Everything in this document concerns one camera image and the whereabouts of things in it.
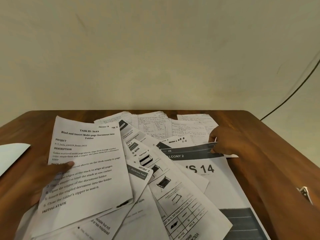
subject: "wooden table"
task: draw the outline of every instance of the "wooden table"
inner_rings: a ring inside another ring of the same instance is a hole
[[[31,144],[31,147],[1,177],[0,195],[3,195],[15,183],[34,158],[49,155],[56,116],[93,123],[96,119],[121,111],[29,111],[2,126],[0,128],[0,145],[20,142]],[[133,114],[143,114],[155,110],[129,111]],[[177,114],[209,114],[219,125],[226,125],[241,131],[249,140],[260,147],[297,188],[307,186],[314,206],[320,210],[320,169],[251,113],[213,110],[163,110],[163,112],[172,119],[177,119]],[[250,184],[251,175],[243,166],[241,158],[228,159],[228,163],[270,238],[277,239],[268,213],[256,189]]]

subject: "person's right hand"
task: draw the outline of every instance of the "person's right hand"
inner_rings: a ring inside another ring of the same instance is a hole
[[[254,146],[241,132],[225,126],[218,126],[213,129],[209,136],[209,142],[217,138],[217,144],[211,153],[222,153],[226,155],[239,155],[241,150]]]

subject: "stack of paper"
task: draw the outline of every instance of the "stack of paper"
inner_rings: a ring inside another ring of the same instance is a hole
[[[258,220],[223,155],[206,155],[213,119],[178,119],[162,111],[94,124],[57,117],[48,163],[75,165],[43,190],[23,239],[222,240],[238,234],[233,215]]]

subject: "beige wall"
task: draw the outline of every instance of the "beige wall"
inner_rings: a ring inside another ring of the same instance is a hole
[[[317,54],[319,10],[320,0],[0,0],[0,125],[38,109],[261,118]],[[288,132],[277,121],[268,123]]]

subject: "forearm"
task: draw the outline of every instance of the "forearm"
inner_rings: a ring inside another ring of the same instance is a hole
[[[9,190],[0,198],[0,232],[1,239],[14,239],[23,214],[28,210],[23,202],[24,195],[17,189]]]
[[[257,147],[239,153],[279,240],[320,239],[320,212]]]

